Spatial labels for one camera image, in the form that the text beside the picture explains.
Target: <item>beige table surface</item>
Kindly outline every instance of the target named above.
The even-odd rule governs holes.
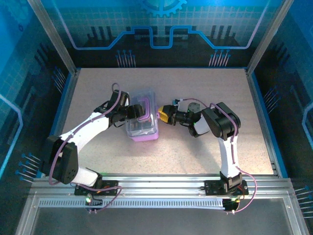
[[[111,97],[113,82],[126,92],[153,88],[158,106],[190,97],[207,105],[224,102],[241,120],[241,169],[252,174],[273,173],[243,69],[81,69],[64,133]],[[107,173],[219,173],[219,145],[211,133],[194,138],[179,124],[158,124],[158,140],[146,142],[128,138],[124,126],[110,127],[81,150],[80,166]]]

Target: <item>transparent plastic box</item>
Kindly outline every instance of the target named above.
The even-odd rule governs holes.
[[[126,123],[127,135],[134,141],[150,141],[158,138],[157,105],[153,89],[129,92],[130,105],[140,104],[145,115]]]

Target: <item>robotic arm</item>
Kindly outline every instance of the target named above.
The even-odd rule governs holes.
[[[129,106],[129,95],[126,92],[113,91],[109,101],[97,107],[91,116],[73,130],[61,136],[50,136],[46,139],[41,150],[40,171],[49,175],[52,168],[52,177],[64,184],[82,184],[92,188],[102,188],[102,176],[92,170],[81,168],[78,165],[78,153],[96,135],[105,131],[116,122],[138,118],[144,115],[142,106]],[[62,152],[56,156],[60,146],[67,142]]]
[[[173,105],[160,107],[158,110],[160,119],[170,125],[179,122],[188,127],[193,137],[199,137],[211,130],[218,138],[221,151],[220,186],[223,187],[225,193],[236,189],[242,184],[242,174],[237,168],[237,135],[241,126],[240,119],[222,102],[217,105],[211,104],[213,108],[203,110],[200,110],[200,104],[190,103],[187,112],[178,110],[179,102],[180,100],[176,99]]]
[[[61,136],[50,136],[41,149],[40,171],[64,184],[75,183],[75,195],[93,194],[117,195],[116,192],[102,190],[117,186],[118,182],[102,181],[99,173],[82,168],[78,165],[78,153],[96,135],[105,131],[119,121],[139,118],[145,114],[139,104],[129,106],[130,97],[122,91],[112,91],[109,101],[97,107],[91,116],[73,130]],[[179,122],[186,126],[193,137],[199,137],[210,130],[218,138],[222,167],[219,181],[205,181],[203,190],[206,195],[248,195],[247,189],[239,191],[237,188],[246,188],[242,174],[238,169],[237,135],[241,126],[237,115],[224,103],[211,104],[213,108],[200,110],[198,103],[190,103],[187,112],[179,111],[179,102],[174,100],[172,105],[159,108],[160,119],[170,125]]]

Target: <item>blue wall panel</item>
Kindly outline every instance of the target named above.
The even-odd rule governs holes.
[[[137,67],[246,67],[280,3],[45,0],[44,6],[78,67],[133,67],[129,50]]]
[[[8,235],[38,170],[22,156],[39,155],[68,71],[25,0],[0,0],[0,43],[0,234]]]
[[[255,70],[290,177],[313,177],[313,2],[295,0]]]

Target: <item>metal corner post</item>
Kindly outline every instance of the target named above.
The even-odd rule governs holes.
[[[292,3],[294,0],[285,0],[284,3],[281,5],[279,11],[276,13],[274,20],[272,21],[272,25],[270,28],[267,29],[266,33],[264,34],[263,38],[261,39],[258,47],[256,48],[249,64],[247,74],[251,76],[253,71],[255,70],[256,66],[260,62],[264,52],[268,48],[270,42],[272,41],[273,37],[275,36],[280,24],[284,20],[287,12],[289,11]]]
[[[42,24],[45,32],[47,33],[48,37],[50,38],[52,44],[56,48],[57,52],[59,53],[61,59],[63,60],[65,66],[67,67],[68,71],[72,74],[76,74],[76,67],[74,62],[72,61],[65,45],[62,42],[52,20],[50,19],[47,11],[45,10],[42,2],[40,0],[28,0],[29,5],[33,9],[34,13],[36,14],[38,20]]]

